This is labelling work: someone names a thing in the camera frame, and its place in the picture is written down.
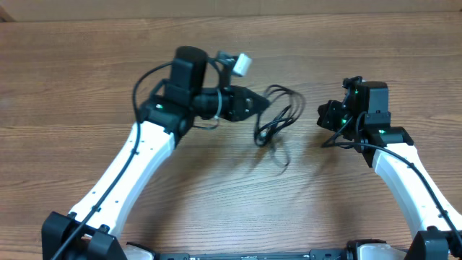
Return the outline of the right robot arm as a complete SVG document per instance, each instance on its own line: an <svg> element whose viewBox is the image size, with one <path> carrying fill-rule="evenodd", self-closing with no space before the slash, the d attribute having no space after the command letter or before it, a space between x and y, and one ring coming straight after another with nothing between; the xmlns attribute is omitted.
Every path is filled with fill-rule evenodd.
<svg viewBox="0 0 462 260"><path fill-rule="evenodd" d="M318 107L317 124L333 132L323 148L360 153L393 194L411 231L408 249L383 240L351 240L340 259L461 258L461 213L450 204L425 170L414 140L402 126L391 125L385 82L361 76L342 82L345 97Z"/></svg>

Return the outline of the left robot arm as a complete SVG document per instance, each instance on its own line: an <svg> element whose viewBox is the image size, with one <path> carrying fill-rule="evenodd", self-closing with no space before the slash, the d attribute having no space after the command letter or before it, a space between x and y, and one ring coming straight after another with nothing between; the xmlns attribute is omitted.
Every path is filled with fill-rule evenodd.
<svg viewBox="0 0 462 260"><path fill-rule="evenodd" d="M177 48L161 79L141 105L120 152L100 180L66 215L52 212L43 223L44 259L155 259L136 243L122 246L127 218L154 172L192 129L196 117L244 121L265 111L269 101L232 77L244 77L252 63L241 53L214 58L192 46Z"/></svg>

